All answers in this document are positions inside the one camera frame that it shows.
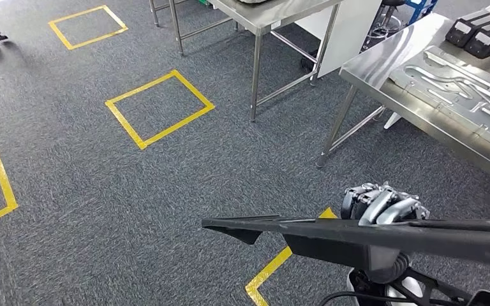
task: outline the stool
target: stool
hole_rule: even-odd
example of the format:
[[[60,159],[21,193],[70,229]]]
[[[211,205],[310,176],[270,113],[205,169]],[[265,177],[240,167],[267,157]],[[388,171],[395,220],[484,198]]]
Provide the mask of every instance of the stool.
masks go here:
[[[367,49],[367,46],[371,42],[371,38],[376,40],[385,39],[389,34],[401,29],[403,23],[394,16],[394,11],[398,6],[404,5],[405,2],[405,0],[382,0],[380,8],[376,13],[375,20],[373,21],[373,25],[367,35],[367,41],[364,45],[365,49]],[[390,21],[392,20],[395,21],[395,25],[390,24]]]

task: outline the metal table leg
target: metal table leg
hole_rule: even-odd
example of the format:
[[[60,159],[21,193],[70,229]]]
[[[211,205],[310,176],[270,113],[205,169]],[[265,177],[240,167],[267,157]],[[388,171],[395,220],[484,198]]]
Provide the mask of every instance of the metal table leg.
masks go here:
[[[339,113],[337,114],[337,117],[335,118],[335,123],[333,124],[331,132],[329,133],[328,138],[326,139],[326,141],[324,143],[324,149],[322,150],[320,157],[316,161],[316,167],[318,167],[318,168],[324,167],[324,164],[326,163],[327,156],[328,156],[330,149],[332,147],[333,141],[335,140],[337,133],[339,132],[339,130],[341,129],[341,126],[343,125],[343,121],[345,120],[346,114],[348,113],[348,110],[350,109],[350,105],[352,104],[352,101],[354,101],[354,97],[356,97],[357,91],[358,91],[358,88],[356,88],[356,86],[352,85],[350,87],[350,90],[348,91],[348,94],[346,94],[345,101],[341,105],[341,109],[340,109]]]
[[[159,17],[157,16],[157,9],[155,8],[155,1],[149,0],[149,7],[151,9],[151,13],[153,13],[153,19],[156,27],[159,27]]]
[[[251,97],[251,122],[256,120],[256,103],[258,100],[258,76],[260,74],[260,49],[262,47],[262,35],[255,38],[255,63],[253,66],[253,95]]]
[[[333,124],[333,127],[331,129],[331,132],[328,135],[328,138],[326,139],[324,143],[324,148],[322,150],[322,153],[320,154],[320,157],[316,160],[316,167],[317,168],[322,168],[324,167],[326,163],[326,159],[328,157],[328,154],[330,154],[335,148],[337,148],[339,145],[341,145],[348,137],[356,133],[362,126],[364,126],[367,122],[373,120],[376,116],[381,114],[386,107],[381,106],[377,108],[374,112],[369,114],[367,117],[365,117],[362,121],[360,121],[358,124],[356,124],[353,128],[348,130],[345,134],[343,134],[341,137],[339,137],[336,140],[337,134],[339,133],[339,130],[341,129],[341,126],[343,125],[343,121],[345,120],[345,117],[348,113],[348,110],[350,109],[350,105],[352,104],[352,101],[354,101],[354,97],[356,97],[356,92],[357,88],[356,86],[352,85],[350,87],[350,90],[348,91],[348,94],[346,95],[345,101],[341,105],[341,110],[337,114],[337,117],[335,119],[335,123]]]
[[[320,73],[320,66],[322,65],[322,61],[324,60],[324,55],[326,53],[326,48],[328,47],[328,42],[330,40],[331,33],[333,32],[333,27],[335,25],[335,18],[337,18],[338,11],[339,11],[339,3],[333,6],[333,10],[331,11],[330,19],[328,21],[328,28],[326,29],[326,33],[324,34],[324,39],[320,42],[320,48],[318,48],[318,54],[316,55],[316,63],[313,66],[313,71],[316,71],[316,73],[311,77],[311,85],[313,85],[316,79],[318,79],[318,74]]]
[[[177,12],[175,10],[175,0],[170,1],[170,11],[172,12],[172,21],[174,21],[175,40],[177,40],[177,47],[179,48],[179,54],[183,55],[183,44],[181,42],[181,34],[179,32],[179,23],[177,21]]]

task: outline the white panel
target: white panel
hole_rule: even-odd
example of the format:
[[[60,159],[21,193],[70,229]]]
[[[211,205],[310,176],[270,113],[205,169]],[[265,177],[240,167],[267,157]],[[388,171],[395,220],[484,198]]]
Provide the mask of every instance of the white panel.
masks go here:
[[[339,4],[333,32],[318,74],[322,77],[359,54],[381,0],[346,0]],[[332,8],[306,17],[299,26],[319,39],[324,37]]]

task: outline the metal tray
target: metal tray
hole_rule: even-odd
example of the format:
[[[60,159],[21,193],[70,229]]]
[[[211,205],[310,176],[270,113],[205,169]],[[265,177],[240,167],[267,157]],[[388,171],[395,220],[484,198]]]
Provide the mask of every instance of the metal tray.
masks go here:
[[[398,86],[490,142],[490,74],[428,47],[390,74]]]

